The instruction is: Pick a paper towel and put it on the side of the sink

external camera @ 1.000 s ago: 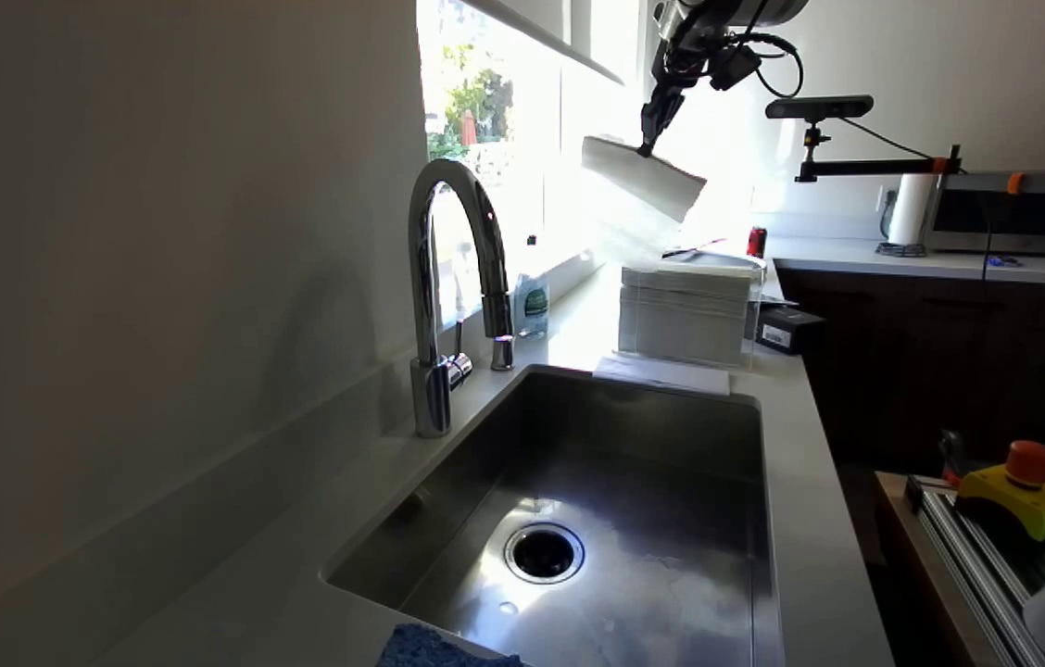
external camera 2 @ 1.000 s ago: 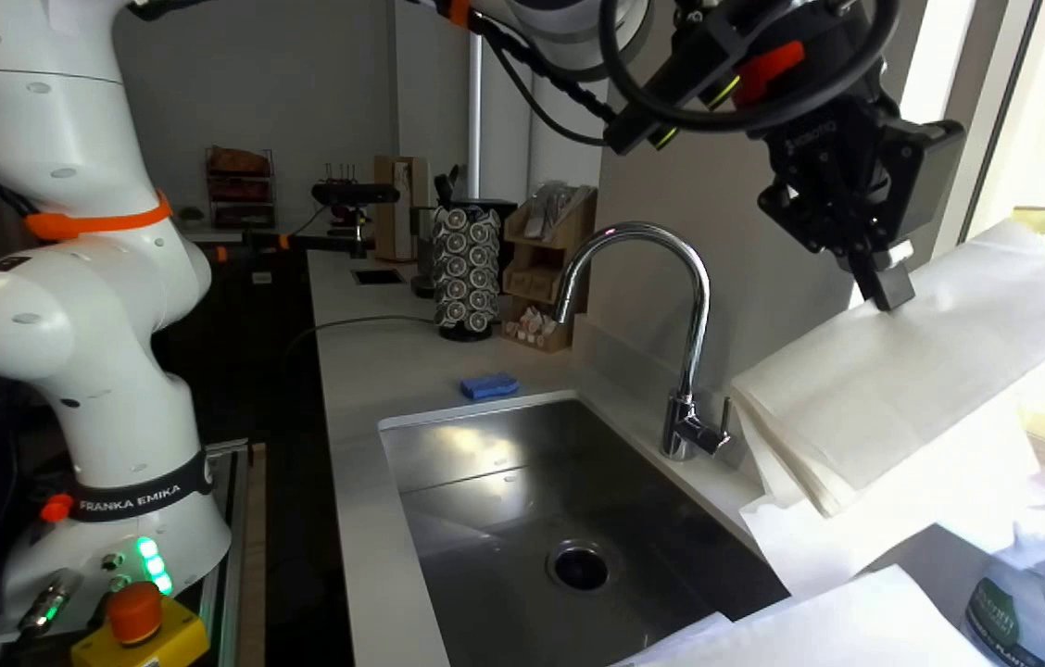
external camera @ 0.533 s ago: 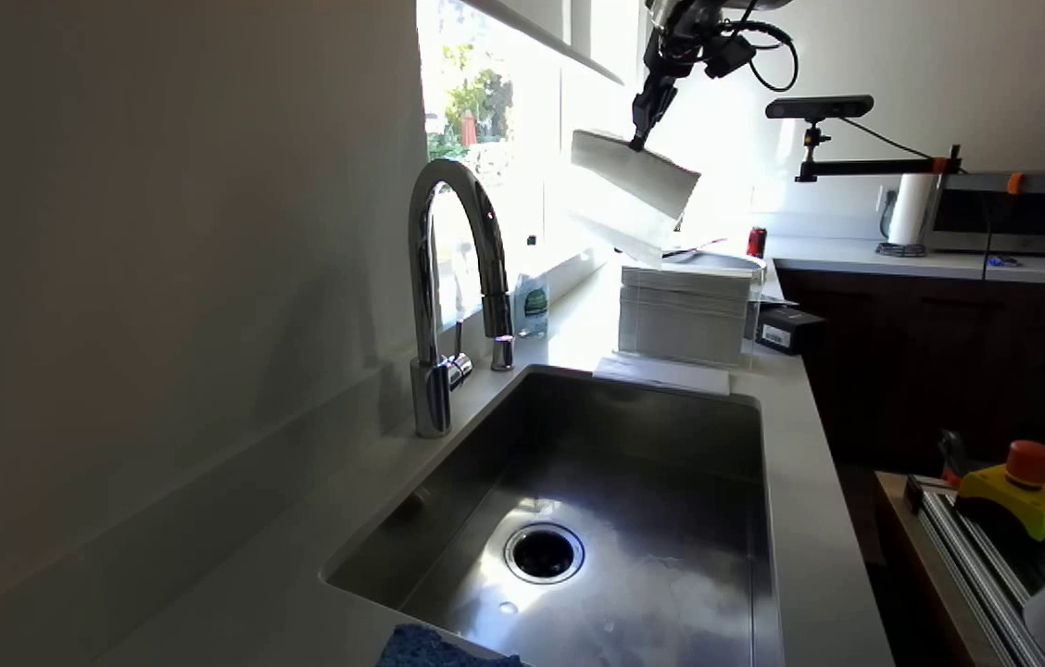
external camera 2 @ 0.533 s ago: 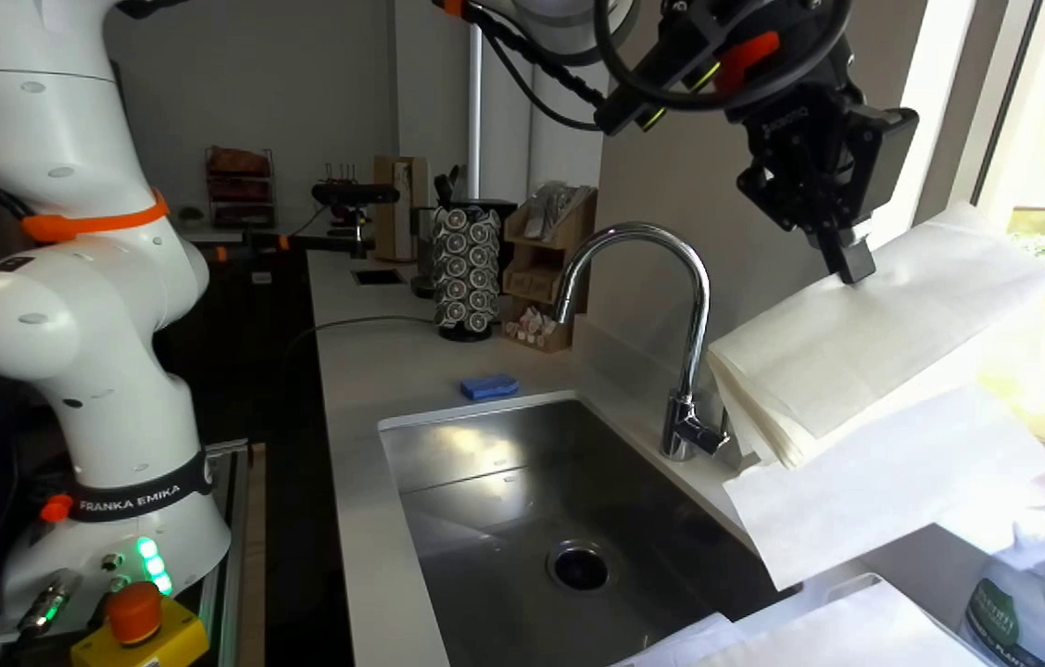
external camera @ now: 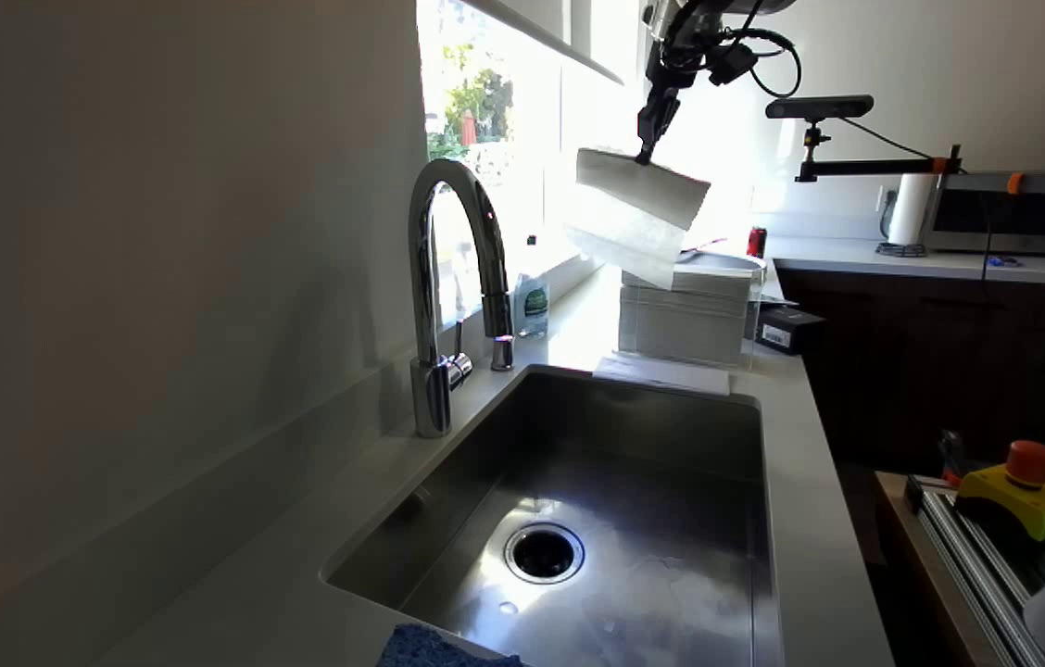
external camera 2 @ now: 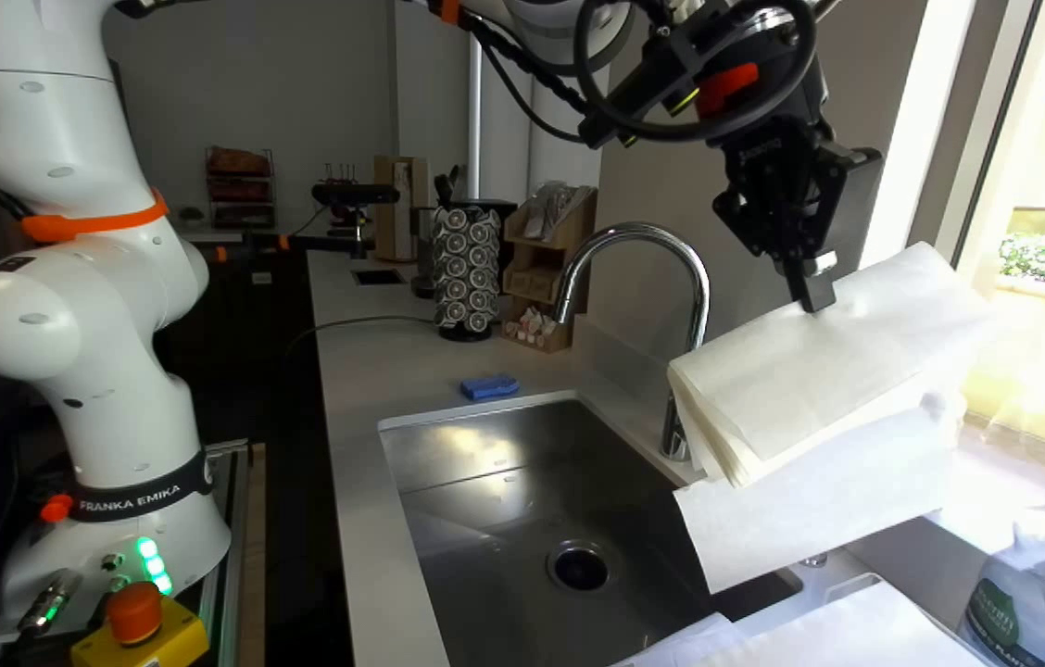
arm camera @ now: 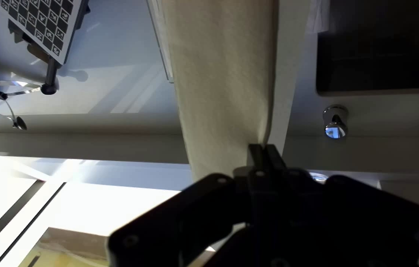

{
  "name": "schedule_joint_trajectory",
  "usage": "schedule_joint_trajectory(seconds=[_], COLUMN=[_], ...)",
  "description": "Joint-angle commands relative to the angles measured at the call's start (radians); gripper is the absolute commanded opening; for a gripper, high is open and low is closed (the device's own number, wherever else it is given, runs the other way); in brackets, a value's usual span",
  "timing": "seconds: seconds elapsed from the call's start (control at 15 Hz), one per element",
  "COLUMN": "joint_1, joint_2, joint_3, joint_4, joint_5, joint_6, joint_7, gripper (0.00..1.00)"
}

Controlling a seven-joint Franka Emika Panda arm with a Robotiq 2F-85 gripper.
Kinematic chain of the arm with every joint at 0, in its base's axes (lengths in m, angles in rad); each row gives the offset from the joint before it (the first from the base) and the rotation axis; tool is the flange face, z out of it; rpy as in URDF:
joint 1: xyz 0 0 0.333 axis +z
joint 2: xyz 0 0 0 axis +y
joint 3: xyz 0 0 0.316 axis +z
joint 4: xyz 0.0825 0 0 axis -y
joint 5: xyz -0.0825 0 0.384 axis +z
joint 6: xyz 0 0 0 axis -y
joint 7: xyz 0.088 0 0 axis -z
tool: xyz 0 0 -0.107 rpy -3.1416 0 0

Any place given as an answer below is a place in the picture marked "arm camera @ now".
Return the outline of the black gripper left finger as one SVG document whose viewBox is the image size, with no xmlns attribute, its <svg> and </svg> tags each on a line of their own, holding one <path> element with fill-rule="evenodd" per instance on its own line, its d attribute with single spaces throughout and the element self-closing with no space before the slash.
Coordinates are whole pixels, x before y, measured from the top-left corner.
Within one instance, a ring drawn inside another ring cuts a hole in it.
<svg viewBox="0 0 419 267">
<path fill-rule="evenodd" d="M 265 147 L 248 146 L 247 165 L 234 176 L 213 173 L 115 230 L 107 241 L 110 267 L 184 267 L 235 224 L 251 221 L 248 181 Z"/>
</svg>

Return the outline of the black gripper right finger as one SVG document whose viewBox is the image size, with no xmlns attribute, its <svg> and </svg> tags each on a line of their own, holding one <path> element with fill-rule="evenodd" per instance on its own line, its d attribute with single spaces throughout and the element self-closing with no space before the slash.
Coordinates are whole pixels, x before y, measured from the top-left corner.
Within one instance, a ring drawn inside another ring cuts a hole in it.
<svg viewBox="0 0 419 267">
<path fill-rule="evenodd" d="M 419 267 L 419 204 L 346 176 L 318 183 L 265 149 L 286 221 L 278 251 L 293 267 Z"/>
</svg>

